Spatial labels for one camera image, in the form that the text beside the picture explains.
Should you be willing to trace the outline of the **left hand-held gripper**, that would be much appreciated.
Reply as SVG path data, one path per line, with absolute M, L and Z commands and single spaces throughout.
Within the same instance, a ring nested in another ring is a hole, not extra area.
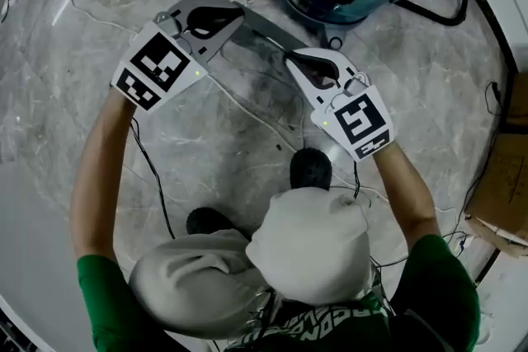
M 153 112 L 209 75 L 207 63 L 243 24 L 285 52 L 301 40 L 248 7 L 228 0 L 181 0 L 147 22 L 125 52 L 111 86 Z

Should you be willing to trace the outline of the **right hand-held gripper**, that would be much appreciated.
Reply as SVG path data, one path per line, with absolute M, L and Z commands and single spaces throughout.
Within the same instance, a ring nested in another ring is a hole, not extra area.
M 356 162 L 394 141 L 394 125 L 376 86 L 344 54 L 302 48 L 285 54 L 285 65 L 313 112 L 312 122 Z

